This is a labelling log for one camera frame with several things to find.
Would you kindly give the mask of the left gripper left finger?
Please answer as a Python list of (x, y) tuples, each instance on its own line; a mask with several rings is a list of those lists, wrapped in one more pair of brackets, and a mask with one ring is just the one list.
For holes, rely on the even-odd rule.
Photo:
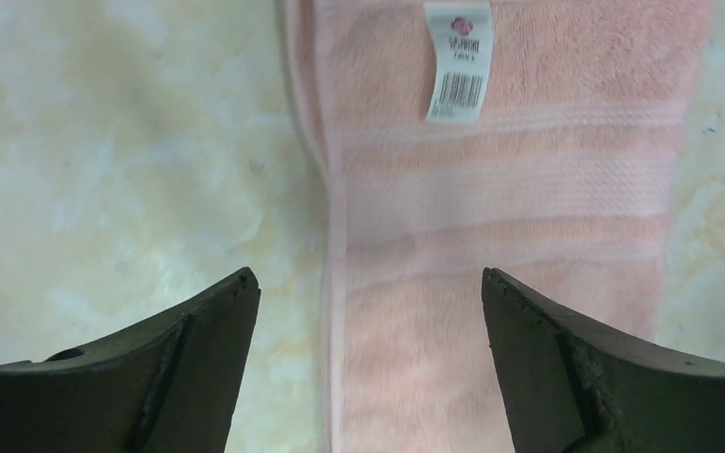
[(242, 268), (45, 361), (0, 365), (0, 452), (221, 452), (261, 290)]

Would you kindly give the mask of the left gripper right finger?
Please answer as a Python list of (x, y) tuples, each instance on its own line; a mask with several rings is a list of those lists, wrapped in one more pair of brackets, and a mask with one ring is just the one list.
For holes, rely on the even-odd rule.
[(653, 344), (485, 269), (481, 300), (518, 452), (725, 452), (725, 362)]

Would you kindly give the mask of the light salmon pink towel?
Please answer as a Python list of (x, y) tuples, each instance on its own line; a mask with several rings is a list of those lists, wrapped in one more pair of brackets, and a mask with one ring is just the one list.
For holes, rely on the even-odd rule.
[(510, 452), (481, 309), (500, 268), (653, 328), (709, 1), (288, 1), (329, 198), (330, 452)]

